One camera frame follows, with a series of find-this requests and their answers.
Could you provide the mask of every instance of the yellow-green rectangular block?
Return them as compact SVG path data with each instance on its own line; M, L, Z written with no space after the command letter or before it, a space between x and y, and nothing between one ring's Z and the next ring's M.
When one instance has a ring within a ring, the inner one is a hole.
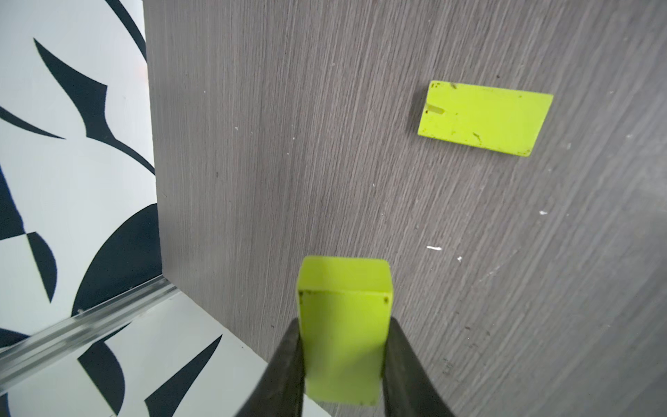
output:
M431 81L421 136L529 156L554 96Z
M305 391L376 405L394 287L385 260L307 256L297 281Z

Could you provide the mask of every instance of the gray table surface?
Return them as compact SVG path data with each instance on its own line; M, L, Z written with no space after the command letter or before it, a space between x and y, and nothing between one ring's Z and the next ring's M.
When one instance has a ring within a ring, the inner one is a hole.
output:
M664 415L667 1L146 0L145 20L164 274L261 356L305 255L384 258L459 416ZM554 94L532 156L418 136L432 79Z

